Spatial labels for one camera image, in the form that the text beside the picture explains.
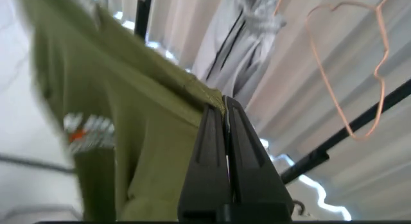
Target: black clothespin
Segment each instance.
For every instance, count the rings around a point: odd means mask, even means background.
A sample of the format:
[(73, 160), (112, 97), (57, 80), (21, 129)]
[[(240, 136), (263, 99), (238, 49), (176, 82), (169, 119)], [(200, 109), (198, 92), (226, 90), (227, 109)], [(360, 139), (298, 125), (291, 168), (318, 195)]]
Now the black clothespin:
[(204, 109), (179, 221), (291, 221), (291, 196), (246, 113), (235, 99), (224, 100), (224, 120), (217, 108)]

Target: gray cloth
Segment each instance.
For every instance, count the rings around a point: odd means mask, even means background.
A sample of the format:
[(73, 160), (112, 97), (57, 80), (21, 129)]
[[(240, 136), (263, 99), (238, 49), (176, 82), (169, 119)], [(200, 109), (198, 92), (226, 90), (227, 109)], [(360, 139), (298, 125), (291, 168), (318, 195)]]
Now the gray cloth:
[(275, 36), (285, 25), (281, 15), (273, 16), (276, 6), (277, 0), (222, 0), (194, 74), (246, 107), (268, 67)]

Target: printed logo on shirt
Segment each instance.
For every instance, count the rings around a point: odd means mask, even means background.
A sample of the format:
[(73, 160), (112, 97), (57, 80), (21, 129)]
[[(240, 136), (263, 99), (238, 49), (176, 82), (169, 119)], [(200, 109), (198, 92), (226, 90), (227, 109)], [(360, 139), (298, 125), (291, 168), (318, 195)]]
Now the printed logo on shirt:
[(93, 148), (114, 148), (114, 125), (110, 119), (91, 115), (83, 121), (83, 114), (68, 114), (64, 118), (64, 130), (69, 134), (69, 151), (72, 154)]

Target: olive green garment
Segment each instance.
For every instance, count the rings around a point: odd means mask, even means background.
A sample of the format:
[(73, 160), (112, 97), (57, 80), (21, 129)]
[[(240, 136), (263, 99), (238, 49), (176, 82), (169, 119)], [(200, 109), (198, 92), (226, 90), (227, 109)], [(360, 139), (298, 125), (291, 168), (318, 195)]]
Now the olive green garment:
[(21, 3), (44, 100), (66, 133), (87, 131), (70, 145), (85, 219), (175, 221), (202, 107), (223, 114), (221, 93), (145, 47), (105, 10), (97, 28), (71, 0)]

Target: hanging garment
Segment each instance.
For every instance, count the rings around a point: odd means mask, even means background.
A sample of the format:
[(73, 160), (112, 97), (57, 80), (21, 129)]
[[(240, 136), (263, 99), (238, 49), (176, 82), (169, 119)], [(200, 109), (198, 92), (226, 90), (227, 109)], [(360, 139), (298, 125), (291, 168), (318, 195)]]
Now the hanging garment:
[(194, 74), (246, 107), (268, 67), (275, 36), (285, 25), (281, 15), (273, 16), (276, 6), (277, 0), (222, 0)]
[(21, 3), (34, 29), (35, 81), (68, 136), (84, 219), (175, 221), (203, 106), (223, 114), (221, 93), (145, 47), (104, 9)]

